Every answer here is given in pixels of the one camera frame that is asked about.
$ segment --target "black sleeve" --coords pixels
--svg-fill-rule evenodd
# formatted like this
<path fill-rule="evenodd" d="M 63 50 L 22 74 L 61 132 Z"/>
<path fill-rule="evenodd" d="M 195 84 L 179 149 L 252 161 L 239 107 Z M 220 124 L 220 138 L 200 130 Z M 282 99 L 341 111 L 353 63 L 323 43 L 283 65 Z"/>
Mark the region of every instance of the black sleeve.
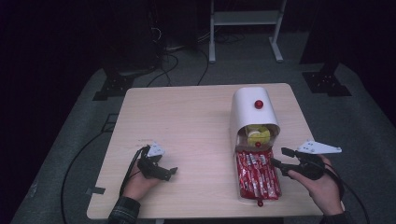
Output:
<path fill-rule="evenodd" d="M 324 216 L 326 224 L 354 224 L 355 221 L 350 216 L 349 212 L 345 211 L 343 214 L 335 216 Z"/>
<path fill-rule="evenodd" d="M 140 203 L 131 198 L 119 197 L 108 217 L 109 224 L 135 224 Z"/>

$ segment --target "hand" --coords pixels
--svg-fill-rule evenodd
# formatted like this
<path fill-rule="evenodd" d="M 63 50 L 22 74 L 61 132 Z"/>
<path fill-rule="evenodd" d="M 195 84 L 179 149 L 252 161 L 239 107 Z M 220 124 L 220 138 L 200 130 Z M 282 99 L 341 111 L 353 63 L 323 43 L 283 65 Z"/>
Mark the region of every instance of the hand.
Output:
<path fill-rule="evenodd" d="M 138 161 L 136 161 L 132 169 L 131 177 L 124 188 L 122 196 L 139 201 L 150 189 L 158 185 L 161 180 L 157 178 L 146 179 L 137 167 L 137 163 Z"/>
<path fill-rule="evenodd" d="M 322 158 L 324 163 L 331 165 L 327 158 L 322 155 L 318 156 Z M 326 168 L 333 171 L 332 168 L 327 165 Z M 344 213 L 338 186 L 329 175 L 324 174 L 323 177 L 318 180 L 311 180 L 292 170 L 289 170 L 288 174 L 291 178 L 297 180 L 306 187 L 312 200 L 314 200 L 314 203 L 325 216 L 334 216 Z"/>

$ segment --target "person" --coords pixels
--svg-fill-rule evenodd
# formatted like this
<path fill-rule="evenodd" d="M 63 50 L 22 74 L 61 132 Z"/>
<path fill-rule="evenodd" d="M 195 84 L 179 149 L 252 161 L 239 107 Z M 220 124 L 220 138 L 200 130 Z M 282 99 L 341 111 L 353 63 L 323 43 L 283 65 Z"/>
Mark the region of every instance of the person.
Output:
<path fill-rule="evenodd" d="M 332 171 L 330 161 L 319 155 L 326 168 Z M 134 224 L 137 220 L 141 200 L 150 189 L 157 186 L 161 180 L 156 178 L 145 178 L 137 166 L 131 172 L 127 185 L 122 195 L 117 200 L 113 210 L 108 217 L 109 224 Z M 327 224 L 351 224 L 354 223 L 350 214 L 344 211 L 341 204 L 337 184 L 329 175 L 324 175 L 318 180 L 311 180 L 305 176 L 288 171 L 290 178 L 300 182 L 309 192 L 314 203 L 323 213 L 323 221 Z"/>

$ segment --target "gray carpet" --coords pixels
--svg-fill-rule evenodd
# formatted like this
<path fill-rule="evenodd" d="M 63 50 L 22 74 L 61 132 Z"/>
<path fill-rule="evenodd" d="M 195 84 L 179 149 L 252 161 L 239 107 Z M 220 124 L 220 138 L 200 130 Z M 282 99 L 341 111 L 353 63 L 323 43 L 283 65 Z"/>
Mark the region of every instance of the gray carpet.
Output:
<path fill-rule="evenodd" d="M 318 142 L 341 147 L 343 153 L 329 156 L 341 177 L 360 196 L 371 223 L 395 223 L 394 198 L 396 189 L 396 129 L 373 98 L 363 88 L 359 77 L 342 64 L 335 75 L 346 85 L 352 96 L 329 97 L 311 93 L 302 72 L 318 71 L 321 64 L 299 65 L 307 39 L 306 33 L 280 34 L 278 45 L 285 62 L 277 63 L 268 44 L 268 34 L 250 34 L 231 45 L 216 45 L 217 62 L 208 66 L 201 85 L 244 83 L 289 83 L 297 97 L 312 134 Z M 200 46 L 208 52 L 207 44 Z M 202 52 L 182 50 L 173 53 L 178 65 L 170 71 L 172 86 L 197 85 L 205 71 Z M 166 70 L 175 64 L 173 57 L 164 57 Z M 139 77 L 135 88 L 143 88 L 162 71 Z M 106 79 L 103 70 L 92 75 L 79 96 L 58 138 L 42 165 L 31 190 L 12 223 L 62 223 L 61 189 L 69 164 L 81 148 L 101 131 L 107 115 L 119 113 L 122 97 L 106 101 L 92 98 Z M 165 76 L 150 87 L 169 85 Z M 64 185 L 64 211 L 67 223 L 105 223 L 89 220 L 86 210 L 89 189 L 96 178 L 106 153 L 111 133 L 103 133 L 79 154 Z M 344 203 L 357 223 L 365 223 L 363 212 L 347 191 Z M 284 223 L 318 223 L 320 217 L 285 217 Z M 244 223 L 244 220 L 222 220 L 223 223 Z M 141 223 L 152 223 L 140 220 Z M 266 223 L 265 219 L 246 219 L 245 223 Z"/>

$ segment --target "dark background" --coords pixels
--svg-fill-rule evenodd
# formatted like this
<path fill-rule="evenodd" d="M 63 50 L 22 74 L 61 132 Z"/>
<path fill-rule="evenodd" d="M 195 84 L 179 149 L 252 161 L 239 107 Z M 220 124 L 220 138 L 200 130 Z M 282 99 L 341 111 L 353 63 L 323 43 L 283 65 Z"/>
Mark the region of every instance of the dark background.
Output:
<path fill-rule="evenodd" d="M 129 2 L 0 1 L 2 223 L 12 219 L 82 88 L 102 67 L 103 59 L 121 55 L 139 69 L 155 64 L 157 46 L 142 45 L 152 37 L 136 27 L 154 22 L 165 36 L 193 46 L 196 32 L 209 26 L 208 0 Z M 117 4 L 130 4 L 131 12 L 143 7 L 152 18 L 134 18 L 135 22 L 125 24 L 122 18 L 128 13 Z M 219 8 L 227 4 L 217 1 Z M 239 1 L 234 9 L 273 7 L 276 1 L 265 4 Z M 395 124 L 394 12 L 385 0 L 289 1 L 281 32 L 311 31 L 302 63 L 323 63 L 336 54 L 358 73 Z"/>

